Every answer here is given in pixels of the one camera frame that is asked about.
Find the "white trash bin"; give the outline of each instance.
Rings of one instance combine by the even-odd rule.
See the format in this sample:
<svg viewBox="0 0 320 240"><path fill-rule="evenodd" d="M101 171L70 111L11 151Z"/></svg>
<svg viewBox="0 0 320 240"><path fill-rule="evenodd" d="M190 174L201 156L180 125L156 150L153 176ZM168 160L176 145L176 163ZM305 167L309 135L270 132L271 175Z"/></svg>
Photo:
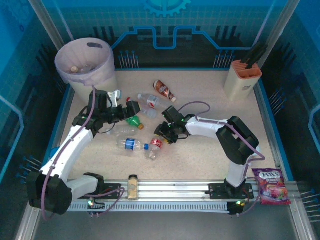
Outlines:
<svg viewBox="0 0 320 240"><path fill-rule="evenodd" d="M55 56L55 67L66 84L87 105L92 86L113 92L118 89L115 60L108 43L97 38L69 42Z"/></svg>

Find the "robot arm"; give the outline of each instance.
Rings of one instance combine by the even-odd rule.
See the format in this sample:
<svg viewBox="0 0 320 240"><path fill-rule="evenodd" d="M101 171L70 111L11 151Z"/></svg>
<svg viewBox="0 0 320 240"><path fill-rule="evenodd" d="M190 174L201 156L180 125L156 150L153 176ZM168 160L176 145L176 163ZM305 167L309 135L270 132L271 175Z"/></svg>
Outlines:
<svg viewBox="0 0 320 240"><path fill-rule="evenodd" d="M220 141L225 154L231 161L225 179L225 188L232 198L234 193L245 183L248 160L254 156L254 152L239 137L235 138L234 133L226 124L233 126L253 148L257 148L259 145L256 136L236 116L229 120L196 118L191 114L184 117L173 106L162 114L168 122L160 124L154 133L164 137L169 144L176 143L177 140L185 139L191 135L205 136Z"/></svg>
<svg viewBox="0 0 320 240"><path fill-rule="evenodd" d="M26 179L29 204L32 207L41 209L41 194L45 178L49 174L63 146L70 141L71 137L81 128L88 119L89 112L94 106L93 114L79 134L70 141L61 153L54 169L50 174L45 194L45 209L52 213L64 214L72 201L83 197L86 194L103 192L104 179L102 176L85 173L79 179L67 182L69 173L79 158L83 149L94 139L104 123L116 124L122 120L133 117L140 111L139 104L135 101L127 102L126 108L118 105L117 101L121 98L121 91L113 93L97 90L95 93L95 103L93 104L93 94L89 99L89 106L85 107L74 119L70 132L55 153L52 159L41 168L39 172L31 172Z"/></svg>

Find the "plastic bag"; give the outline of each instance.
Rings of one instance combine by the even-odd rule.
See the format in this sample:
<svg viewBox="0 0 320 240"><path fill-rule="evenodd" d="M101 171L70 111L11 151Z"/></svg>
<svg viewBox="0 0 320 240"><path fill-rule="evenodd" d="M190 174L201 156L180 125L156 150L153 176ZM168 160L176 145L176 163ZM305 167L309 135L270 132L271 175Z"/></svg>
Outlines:
<svg viewBox="0 0 320 240"><path fill-rule="evenodd" d="M261 204L289 205L288 190L280 169L258 168L252 169L256 180L260 184Z"/></svg>

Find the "plastic bottle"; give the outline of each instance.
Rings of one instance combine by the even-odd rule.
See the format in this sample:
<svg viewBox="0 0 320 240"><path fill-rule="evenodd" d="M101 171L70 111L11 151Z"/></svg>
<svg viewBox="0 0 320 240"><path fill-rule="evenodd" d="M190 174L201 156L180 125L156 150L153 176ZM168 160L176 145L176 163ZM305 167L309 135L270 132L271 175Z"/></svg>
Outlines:
<svg viewBox="0 0 320 240"><path fill-rule="evenodd" d="M128 97L126 101L129 102L129 101L132 101L132 99ZM148 107L143 103L140 103L139 106L140 106L141 113L145 114L148 118L155 119L157 117L158 113L155 109Z"/></svg>
<svg viewBox="0 0 320 240"><path fill-rule="evenodd" d="M149 144L148 151L145 152L146 157L151 160L155 160L159 155L159 152L161 151L163 144L164 142L161 137L154 137Z"/></svg>
<svg viewBox="0 0 320 240"><path fill-rule="evenodd" d="M153 83L153 87L156 91L158 91L162 96L165 96L167 99L171 100L171 102L177 101L177 98L173 93L169 90L169 88L161 81L157 80Z"/></svg>
<svg viewBox="0 0 320 240"><path fill-rule="evenodd" d="M138 139L134 138L119 137L116 142L117 147L120 149L132 151L149 149L149 144L142 144Z"/></svg>
<svg viewBox="0 0 320 240"><path fill-rule="evenodd" d="M153 109L166 110L172 104L151 94L138 94L138 101Z"/></svg>
<svg viewBox="0 0 320 240"><path fill-rule="evenodd" d="M144 129L144 125L140 122L138 116L133 116L125 120L129 125L137 127L139 130Z"/></svg>
<svg viewBox="0 0 320 240"><path fill-rule="evenodd" d="M138 133L138 129L130 125L115 126L111 131L107 132L108 135L119 136L134 136Z"/></svg>
<svg viewBox="0 0 320 240"><path fill-rule="evenodd" d="M81 68L79 71L77 71L80 74L88 74L91 71L93 71L95 67L93 67L91 64L86 64L83 68Z"/></svg>

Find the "snack bag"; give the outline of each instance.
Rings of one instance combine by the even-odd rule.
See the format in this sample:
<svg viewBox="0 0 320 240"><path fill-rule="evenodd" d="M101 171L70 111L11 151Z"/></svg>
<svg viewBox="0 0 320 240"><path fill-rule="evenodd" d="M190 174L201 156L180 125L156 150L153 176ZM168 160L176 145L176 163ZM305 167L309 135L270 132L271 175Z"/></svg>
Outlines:
<svg viewBox="0 0 320 240"><path fill-rule="evenodd" d="M252 169L256 180L260 184L261 204L289 205L288 190L280 169L257 168Z"/></svg>

